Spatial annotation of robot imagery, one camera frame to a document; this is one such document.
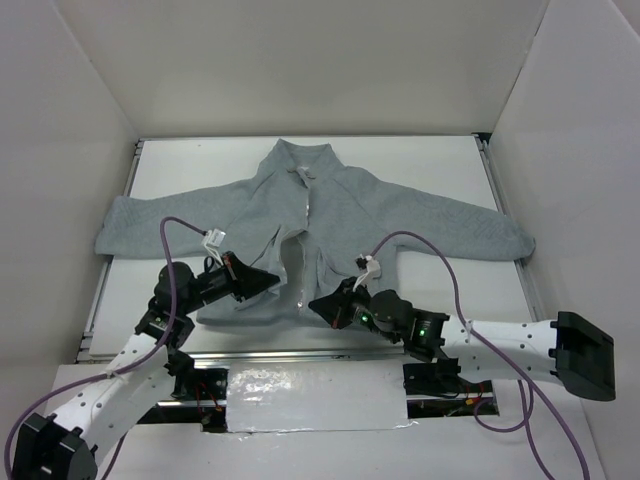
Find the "zipper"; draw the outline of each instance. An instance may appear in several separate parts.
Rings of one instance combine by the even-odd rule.
[[[306,210],[305,210],[305,220],[306,220],[305,228],[309,228],[309,210],[310,210],[310,207],[309,207],[309,195],[310,194],[311,194],[311,192],[308,191],[308,193],[307,193],[307,207],[306,207]],[[300,272],[300,283],[301,283],[302,287],[300,288],[300,300],[298,300],[298,303],[297,303],[298,315],[302,314],[302,309],[304,308],[304,293],[305,293],[304,292],[304,282],[306,280],[306,278],[305,278],[305,270],[306,270],[306,267],[307,267],[307,255],[306,255],[306,251],[304,249],[304,245],[302,244],[302,241],[300,240],[300,235],[298,235],[296,237],[296,240],[300,244],[300,250],[302,251],[302,272]]]

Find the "jacket sleeve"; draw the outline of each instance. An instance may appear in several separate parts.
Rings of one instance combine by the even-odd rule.
[[[348,188],[387,233],[417,233],[444,255],[456,258],[507,261],[533,253],[533,237],[502,213],[383,182],[361,168],[347,170]],[[433,254],[422,242],[407,235],[398,235],[392,242]]]
[[[252,182],[242,180],[154,200],[116,197],[95,244],[97,254],[127,258],[163,258],[160,221],[176,216],[203,230],[225,230],[252,195]],[[167,239],[174,256],[203,253],[197,233],[169,222]]]

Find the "white wall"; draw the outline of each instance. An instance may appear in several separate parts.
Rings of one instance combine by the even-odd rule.
[[[635,31],[640,33],[640,2],[638,0],[614,0],[614,2]]]
[[[575,310],[616,342],[618,399],[584,402],[611,480],[640,478],[640,39],[607,0],[553,0],[491,153],[537,237],[548,315]]]
[[[0,45],[0,365],[68,362],[135,135],[49,2],[2,2]]]
[[[491,131],[548,0],[58,0],[142,136]]]

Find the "metal frame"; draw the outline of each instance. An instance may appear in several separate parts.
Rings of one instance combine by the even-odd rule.
[[[475,135],[475,137],[478,152],[482,159],[482,165],[484,166],[484,171],[489,179],[489,186],[491,187],[491,192],[493,193],[493,198],[496,201],[498,210],[505,215],[509,215],[504,189],[500,185],[499,176],[495,173],[493,168],[491,148],[486,141],[481,141],[478,135]],[[520,278],[520,285],[522,285],[524,298],[527,302],[527,306],[529,307],[529,314],[531,315],[531,318],[534,322],[544,320],[545,315],[544,309],[542,308],[542,301],[540,300],[540,295],[535,282],[533,281],[533,277],[531,276],[531,272],[527,268],[527,261],[521,259],[516,260],[514,263],[516,265],[518,277]]]
[[[105,373],[140,360],[152,351],[155,342],[149,335],[131,335]],[[69,432],[80,428],[80,438],[100,465],[118,440],[149,410],[149,405],[171,397],[175,377],[165,368],[168,361],[169,353],[162,346],[138,368],[87,385],[53,412],[55,423]]]
[[[503,190],[500,187],[497,177],[494,174],[490,150],[486,141],[481,141],[478,135],[474,135],[476,138],[476,144],[478,152],[480,154],[481,161],[483,163],[485,173],[489,180],[489,185],[493,193],[493,198],[496,202],[497,208],[500,212],[507,214],[506,202],[504,201]],[[129,177],[124,188],[124,195],[131,193],[131,188],[135,180],[135,175],[138,169],[138,164],[142,156],[142,150],[146,140],[153,139],[141,139],[136,144],[136,150],[133,156],[131,170]],[[93,299],[93,304],[89,312],[87,324],[83,339],[76,361],[78,363],[108,363],[115,355],[110,356],[91,356],[89,354],[89,348],[91,346],[91,340],[93,337],[93,329],[95,327],[95,318],[100,302],[102,301],[102,294],[106,285],[107,278],[109,277],[109,270],[111,268],[112,258],[105,262],[105,265],[100,274],[98,281],[98,287]],[[516,270],[518,277],[520,278],[520,284],[522,285],[525,299],[529,307],[531,318],[534,321],[540,321],[543,319],[543,310],[541,302],[535,288],[535,284],[530,276],[524,261],[516,261]],[[389,346],[388,348],[381,348],[376,350],[353,350],[353,349],[337,349],[337,350],[318,350],[318,351],[279,351],[279,352],[246,352],[246,353],[234,353],[234,352],[220,352],[220,353],[194,353],[190,354],[196,361],[198,368],[214,368],[221,366],[228,366],[234,360],[241,360],[244,362],[302,362],[302,361],[324,361],[324,360],[371,360],[380,358],[403,358],[404,353],[401,347]]]
[[[469,329],[481,334],[493,345],[506,353],[520,368],[527,370],[535,381],[562,385],[553,372],[556,369],[554,357],[549,350],[556,348],[558,331],[551,328],[551,320],[531,323],[504,323],[469,320]],[[442,352],[449,358],[457,358],[460,378],[471,383],[499,378],[517,380],[520,374],[510,368],[502,358],[489,350],[469,331],[462,327],[460,320],[452,316],[442,328]]]

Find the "jacket collar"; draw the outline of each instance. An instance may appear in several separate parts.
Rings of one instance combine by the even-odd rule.
[[[266,169],[268,173],[281,170],[292,175],[305,176],[311,181],[323,178],[342,166],[328,143],[303,146],[282,139],[276,142],[269,155],[260,164],[260,168]]]

